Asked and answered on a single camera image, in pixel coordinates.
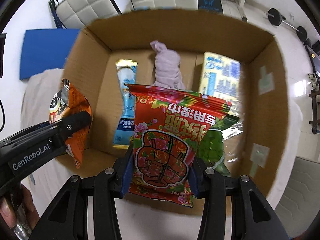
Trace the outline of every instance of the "lavender cloth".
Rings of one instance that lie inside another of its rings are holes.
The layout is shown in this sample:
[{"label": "lavender cloth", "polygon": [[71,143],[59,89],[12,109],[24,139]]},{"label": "lavender cloth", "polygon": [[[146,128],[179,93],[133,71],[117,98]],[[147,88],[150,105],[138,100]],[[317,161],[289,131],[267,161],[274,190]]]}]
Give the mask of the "lavender cloth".
[{"label": "lavender cloth", "polygon": [[177,52],[167,49],[166,45],[159,41],[152,41],[151,47],[156,55],[156,82],[154,86],[169,89],[186,89],[182,83],[179,70],[180,56]]}]

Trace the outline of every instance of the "cardboard box flap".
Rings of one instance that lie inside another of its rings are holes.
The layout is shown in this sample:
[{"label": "cardboard box flap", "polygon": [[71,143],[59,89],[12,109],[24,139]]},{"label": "cardboard box flap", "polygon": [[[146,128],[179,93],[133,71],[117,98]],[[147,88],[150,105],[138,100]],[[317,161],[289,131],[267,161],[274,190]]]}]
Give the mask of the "cardboard box flap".
[{"label": "cardboard box flap", "polygon": [[251,62],[273,39],[256,26],[203,10],[146,10],[99,19],[88,29],[112,51],[149,49],[159,40],[176,51],[215,52]]},{"label": "cardboard box flap", "polygon": [[[271,42],[249,64],[248,70],[246,72],[250,75],[250,94],[247,95],[250,101],[246,111],[248,127],[245,157],[238,174],[248,174],[253,177],[259,190],[266,196],[276,177],[284,152],[289,118],[285,70],[276,41]],[[269,150],[254,147],[254,144]]]},{"label": "cardboard box flap", "polygon": [[100,86],[111,51],[97,42],[87,30],[82,30],[65,62],[63,78],[87,98],[95,112]]}]

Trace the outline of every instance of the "red snack bag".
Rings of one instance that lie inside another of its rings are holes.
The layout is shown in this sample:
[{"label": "red snack bag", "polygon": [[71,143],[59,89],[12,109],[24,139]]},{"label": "red snack bag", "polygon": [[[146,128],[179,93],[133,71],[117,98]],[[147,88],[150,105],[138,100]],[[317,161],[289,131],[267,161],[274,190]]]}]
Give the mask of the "red snack bag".
[{"label": "red snack bag", "polygon": [[192,206],[186,178],[198,144],[231,103],[192,91],[127,86],[137,98],[130,192]]}]

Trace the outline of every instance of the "green snack bag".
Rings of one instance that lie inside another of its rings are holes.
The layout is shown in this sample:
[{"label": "green snack bag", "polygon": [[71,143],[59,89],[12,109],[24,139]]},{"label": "green snack bag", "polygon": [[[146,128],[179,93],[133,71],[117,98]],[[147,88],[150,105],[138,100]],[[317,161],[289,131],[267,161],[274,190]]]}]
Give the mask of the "green snack bag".
[{"label": "green snack bag", "polygon": [[227,114],[212,126],[201,140],[196,156],[203,159],[208,167],[214,168],[224,176],[230,177],[230,172],[224,165],[225,158],[222,131],[239,121],[239,117]]}]

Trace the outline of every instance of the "white wall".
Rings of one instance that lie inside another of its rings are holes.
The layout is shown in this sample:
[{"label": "white wall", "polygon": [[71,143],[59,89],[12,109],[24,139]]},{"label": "white wall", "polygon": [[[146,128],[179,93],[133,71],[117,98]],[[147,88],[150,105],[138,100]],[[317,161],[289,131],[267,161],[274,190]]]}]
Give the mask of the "white wall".
[{"label": "white wall", "polygon": [[[0,99],[4,105],[6,123],[0,133],[0,140],[20,130],[21,102],[26,87],[26,82],[19,80],[20,55],[25,30],[56,28],[48,1],[26,0],[4,29],[7,37],[4,46],[4,73],[0,79]],[[115,1],[121,11],[124,11],[129,3],[129,0]]]}]

